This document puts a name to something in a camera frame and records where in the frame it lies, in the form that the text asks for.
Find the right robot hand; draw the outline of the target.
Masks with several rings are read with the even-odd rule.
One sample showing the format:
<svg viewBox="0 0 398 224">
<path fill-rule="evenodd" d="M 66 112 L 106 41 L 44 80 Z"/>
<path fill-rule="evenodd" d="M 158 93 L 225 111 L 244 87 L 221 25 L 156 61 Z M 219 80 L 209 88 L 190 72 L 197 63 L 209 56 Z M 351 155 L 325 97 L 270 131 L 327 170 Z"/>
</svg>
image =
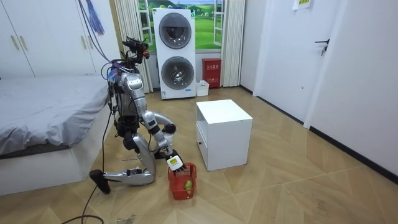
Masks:
<svg viewBox="0 0 398 224">
<path fill-rule="evenodd" d="M 170 155 L 166 155 L 165 159 L 171 171 L 180 172 L 186 169 L 186 165 L 175 149 Z"/>
</svg>

